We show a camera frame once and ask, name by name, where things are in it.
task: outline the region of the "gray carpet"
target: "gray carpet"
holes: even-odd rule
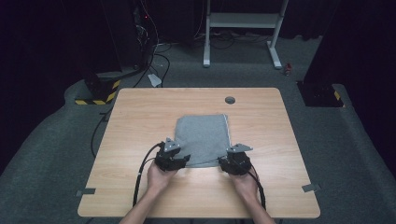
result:
[[[296,81],[302,80],[319,40],[280,38],[276,49],[282,63],[291,63],[288,77],[272,66],[264,42],[235,42],[213,49],[211,67],[202,67],[203,48],[173,45],[162,54],[171,65],[163,86],[276,87],[280,89],[292,128],[316,192],[321,215],[316,219],[285,219],[284,224],[396,223],[396,183],[376,152],[342,85],[334,85],[346,107],[306,107]],[[217,47],[229,42],[213,41]],[[158,52],[168,46],[158,47]],[[159,76],[167,62],[155,57]],[[131,88],[139,76],[121,81]],[[150,88],[144,77],[138,88]],[[43,120],[25,140],[0,178],[0,223],[85,223],[77,210],[78,189],[84,189],[93,165],[93,130],[111,105],[75,105],[86,87],[80,81],[64,95],[65,105]],[[106,124],[94,138],[99,148]],[[118,223],[95,218],[91,223]],[[148,223],[237,223],[234,220],[154,219]]]

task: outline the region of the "forearm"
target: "forearm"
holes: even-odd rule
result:
[[[160,192],[155,189],[148,189],[142,196],[139,202],[128,212],[128,214],[122,219],[120,224],[139,224],[143,223],[146,219],[149,210],[155,204],[155,201],[159,197]]]
[[[241,195],[241,198],[245,204],[245,207],[253,218],[255,224],[275,224],[274,220],[262,207],[257,197],[248,197]]]

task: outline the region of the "person's left hand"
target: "person's left hand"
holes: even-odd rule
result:
[[[175,171],[162,171],[155,161],[153,161],[148,168],[148,189],[154,190],[157,193],[166,189],[169,181],[177,173]]]

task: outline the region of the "gray towel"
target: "gray towel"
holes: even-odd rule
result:
[[[191,155],[186,167],[218,166],[231,146],[227,116],[184,116],[177,120],[175,141],[181,147],[176,159]]]

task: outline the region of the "white stand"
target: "white stand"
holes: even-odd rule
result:
[[[275,44],[279,30],[285,17],[286,7],[289,0],[283,0],[282,8],[276,14],[257,13],[211,13],[210,0],[207,0],[205,47],[204,47],[204,67],[210,66],[210,28],[211,27],[240,27],[240,28],[272,28],[274,30],[273,39],[267,41],[267,46],[276,69],[281,69],[282,64],[277,56]]]

